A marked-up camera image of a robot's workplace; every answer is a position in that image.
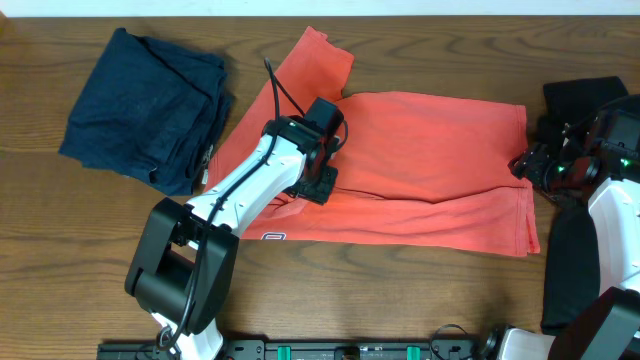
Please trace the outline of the orange red t-shirt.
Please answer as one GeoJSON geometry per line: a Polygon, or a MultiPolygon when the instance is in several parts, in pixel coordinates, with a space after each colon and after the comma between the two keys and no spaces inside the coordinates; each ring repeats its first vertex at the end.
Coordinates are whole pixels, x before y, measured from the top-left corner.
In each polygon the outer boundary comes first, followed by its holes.
{"type": "Polygon", "coordinates": [[[527,145],[525,108],[398,91],[347,97],[353,63],[324,33],[307,29],[277,70],[281,101],[264,87],[213,156],[210,185],[255,149],[276,111],[293,115],[317,98],[335,103],[347,121],[328,202],[279,195],[246,237],[538,253],[532,186],[508,167],[527,145]]]}

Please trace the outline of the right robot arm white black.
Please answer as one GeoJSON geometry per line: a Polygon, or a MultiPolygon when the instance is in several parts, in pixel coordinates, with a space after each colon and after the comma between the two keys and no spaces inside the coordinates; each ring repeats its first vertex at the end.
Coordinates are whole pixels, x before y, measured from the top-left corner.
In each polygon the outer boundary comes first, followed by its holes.
{"type": "Polygon", "coordinates": [[[639,356],[639,106],[608,104],[509,164],[561,207],[545,269],[541,333],[497,328],[477,359],[639,356]]]}

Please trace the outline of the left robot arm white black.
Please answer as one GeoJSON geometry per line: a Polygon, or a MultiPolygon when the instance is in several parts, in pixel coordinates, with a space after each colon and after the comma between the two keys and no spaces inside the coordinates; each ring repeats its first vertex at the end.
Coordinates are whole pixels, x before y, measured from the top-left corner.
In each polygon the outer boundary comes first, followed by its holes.
{"type": "Polygon", "coordinates": [[[323,205],[338,171],[344,118],[306,114],[269,121],[249,157],[185,204],[169,198],[151,211],[125,291],[161,325],[133,359],[215,359],[223,340],[215,318],[229,292],[241,235],[278,195],[323,205]]]}

